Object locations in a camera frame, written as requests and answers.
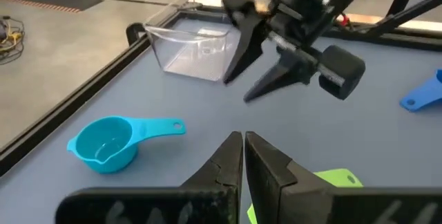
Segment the red object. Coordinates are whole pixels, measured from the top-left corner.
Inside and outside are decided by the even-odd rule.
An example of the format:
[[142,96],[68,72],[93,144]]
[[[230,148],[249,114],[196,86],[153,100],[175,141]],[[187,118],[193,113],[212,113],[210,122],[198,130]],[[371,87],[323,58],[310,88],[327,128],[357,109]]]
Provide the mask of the red object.
[[340,23],[342,26],[347,26],[348,22],[350,21],[350,18],[347,17],[347,15],[343,15],[343,21]]

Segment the clear plastic container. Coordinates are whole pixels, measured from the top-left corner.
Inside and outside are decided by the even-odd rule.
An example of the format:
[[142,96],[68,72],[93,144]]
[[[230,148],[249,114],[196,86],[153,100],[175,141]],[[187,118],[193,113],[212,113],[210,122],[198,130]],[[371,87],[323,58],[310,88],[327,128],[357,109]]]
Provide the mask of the clear plastic container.
[[173,29],[159,28],[165,19],[186,8],[206,4],[216,6],[220,0],[177,0],[151,17],[145,24],[158,64],[163,71],[218,81],[229,61],[227,48],[231,27],[226,24],[185,20],[173,24]]

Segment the blue tabletop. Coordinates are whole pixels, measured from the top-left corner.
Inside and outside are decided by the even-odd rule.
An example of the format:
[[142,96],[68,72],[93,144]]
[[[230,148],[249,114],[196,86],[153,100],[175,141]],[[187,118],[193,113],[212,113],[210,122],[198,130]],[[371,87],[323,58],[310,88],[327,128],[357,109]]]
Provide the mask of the blue tabletop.
[[[181,20],[175,28],[212,25]],[[230,32],[230,38],[238,36]],[[442,67],[441,54],[328,38],[315,46],[331,44],[367,63],[358,88],[344,102],[313,78],[310,86],[288,87],[246,105],[243,95],[278,58],[269,41],[265,54],[228,87],[164,73],[147,50],[0,178],[0,223],[53,223],[63,197],[85,187],[178,186],[232,131],[255,131],[311,171],[348,168],[366,186],[441,186],[442,106],[418,113],[399,106],[408,91]],[[66,144],[107,115],[182,118],[188,132],[142,143],[124,171],[101,175],[68,153]],[[241,223],[248,223],[245,177],[243,183]]]

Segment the blue measuring cup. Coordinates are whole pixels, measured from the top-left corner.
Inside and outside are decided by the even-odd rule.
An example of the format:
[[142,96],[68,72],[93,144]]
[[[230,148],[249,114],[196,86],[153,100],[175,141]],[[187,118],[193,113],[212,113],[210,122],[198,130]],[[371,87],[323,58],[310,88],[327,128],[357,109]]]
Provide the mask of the blue measuring cup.
[[96,172],[111,173],[132,162],[137,154],[137,143],[185,133],[186,127],[180,119],[110,116],[84,127],[69,140],[68,151]]

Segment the green object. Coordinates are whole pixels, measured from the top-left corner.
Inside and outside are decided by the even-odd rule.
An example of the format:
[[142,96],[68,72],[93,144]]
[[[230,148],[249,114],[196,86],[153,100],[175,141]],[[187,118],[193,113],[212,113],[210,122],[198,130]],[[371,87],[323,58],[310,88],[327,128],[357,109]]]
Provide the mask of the green object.
[[[348,169],[331,169],[314,173],[336,187],[363,187],[360,180]],[[253,205],[247,210],[251,224],[258,224]]]

